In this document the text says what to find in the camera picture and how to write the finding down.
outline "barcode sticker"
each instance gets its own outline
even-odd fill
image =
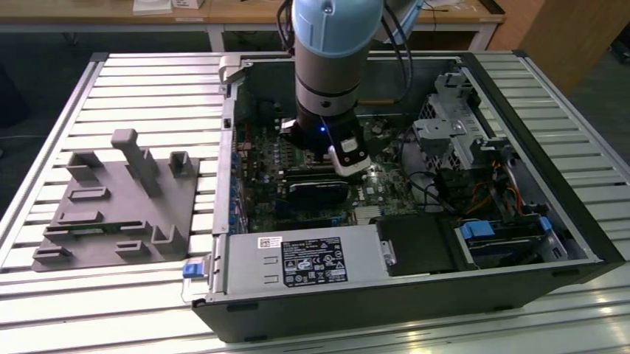
[[[279,249],[279,245],[283,242],[281,237],[258,237],[257,248],[258,249]]]

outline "blue tab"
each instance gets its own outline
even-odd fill
[[[468,221],[459,229],[464,240],[472,237],[493,236],[493,229],[488,221]]]
[[[204,276],[204,264],[202,263],[188,263],[184,265],[181,270],[184,279],[201,278]]]
[[[469,238],[472,238],[472,234],[471,234],[471,231],[467,227],[461,226],[459,228],[460,232],[461,232],[461,236],[463,236],[463,239],[467,240]]]
[[[549,221],[549,219],[547,219],[545,216],[540,217],[540,226],[541,226],[541,231],[544,231],[544,233],[547,233],[552,230],[551,221]]]
[[[383,0],[295,0],[293,29],[315,55],[344,58],[359,52],[380,28]]]

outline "motherboard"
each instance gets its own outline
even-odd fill
[[[399,128],[379,116],[359,123],[372,164],[347,178],[335,173],[328,155],[300,150],[281,137],[280,119],[237,129],[248,232],[360,225],[380,215],[416,212],[395,160]]]

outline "blue latch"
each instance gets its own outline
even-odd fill
[[[544,233],[547,233],[552,230],[551,221],[549,221],[549,219],[547,219],[545,216],[540,217],[540,227],[541,227],[541,231],[544,231]]]
[[[202,263],[188,263],[184,265],[181,270],[184,279],[201,278],[204,276],[204,264]]]
[[[459,227],[459,230],[464,240],[472,237],[493,236],[493,229],[488,221],[468,221]]]

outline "metal bracket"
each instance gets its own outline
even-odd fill
[[[460,122],[441,119],[419,119],[413,122],[416,134],[424,139],[449,139],[455,135],[465,134]]]
[[[222,112],[220,115],[220,128],[222,131],[232,131],[232,125],[234,124],[234,101],[236,100],[233,98],[225,99],[222,101]]]
[[[218,81],[221,85],[234,82],[240,76],[240,55],[224,55],[218,59]]]
[[[435,89],[441,99],[465,99],[472,91],[472,84],[464,73],[447,73],[437,76]]]
[[[214,237],[212,244],[212,253],[209,257],[209,291],[216,293],[225,293],[225,257],[226,257],[226,235],[220,234]]]

